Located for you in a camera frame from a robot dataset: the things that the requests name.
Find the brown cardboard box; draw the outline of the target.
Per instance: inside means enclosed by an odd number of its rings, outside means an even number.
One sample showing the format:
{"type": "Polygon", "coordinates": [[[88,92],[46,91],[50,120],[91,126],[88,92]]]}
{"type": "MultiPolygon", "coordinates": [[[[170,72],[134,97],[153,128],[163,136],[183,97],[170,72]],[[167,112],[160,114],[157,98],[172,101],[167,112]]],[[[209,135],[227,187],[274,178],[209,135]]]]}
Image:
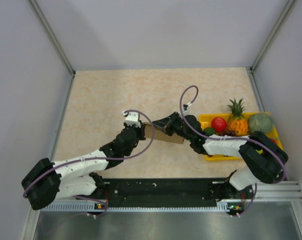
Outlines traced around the brown cardboard box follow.
{"type": "MultiPolygon", "coordinates": [[[[153,129],[150,123],[144,122],[145,125],[144,129],[144,136],[147,139],[151,139],[153,136],[153,129]]],[[[184,143],[184,139],[177,134],[173,134],[172,136],[166,135],[159,127],[154,126],[154,140],[167,142],[167,143],[174,143],[182,145],[184,143]]]]}

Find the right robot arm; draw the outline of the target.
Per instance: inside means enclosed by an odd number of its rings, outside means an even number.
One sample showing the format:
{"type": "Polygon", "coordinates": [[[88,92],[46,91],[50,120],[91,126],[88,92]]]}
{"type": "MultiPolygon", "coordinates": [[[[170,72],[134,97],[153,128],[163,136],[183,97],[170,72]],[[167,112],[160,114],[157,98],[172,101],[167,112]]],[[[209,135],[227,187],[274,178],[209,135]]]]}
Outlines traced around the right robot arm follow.
{"type": "Polygon", "coordinates": [[[190,147],[200,155],[244,160],[246,166],[232,173],[224,185],[224,192],[230,198],[236,198],[249,185],[274,184],[286,177],[283,167],[288,155],[260,131],[242,137],[208,134],[194,115],[181,116],[178,112],[155,120],[153,124],[168,136],[176,134],[189,141],[190,147]]]}

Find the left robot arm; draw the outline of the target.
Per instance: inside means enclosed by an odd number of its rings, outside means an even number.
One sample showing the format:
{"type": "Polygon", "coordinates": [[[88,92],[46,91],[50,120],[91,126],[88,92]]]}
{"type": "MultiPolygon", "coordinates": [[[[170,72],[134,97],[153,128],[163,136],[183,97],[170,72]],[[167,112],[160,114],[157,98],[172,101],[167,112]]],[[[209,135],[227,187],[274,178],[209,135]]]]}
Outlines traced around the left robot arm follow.
{"type": "Polygon", "coordinates": [[[145,139],[145,124],[125,124],[113,141],[91,153],[63,161],[43,158],[21,181],[23,197],[28,199],[33,210],[41,210],[55,200],[77,195],[100,198],[105,187],[97,172],[131,159],[133,149],[145,139]]]}

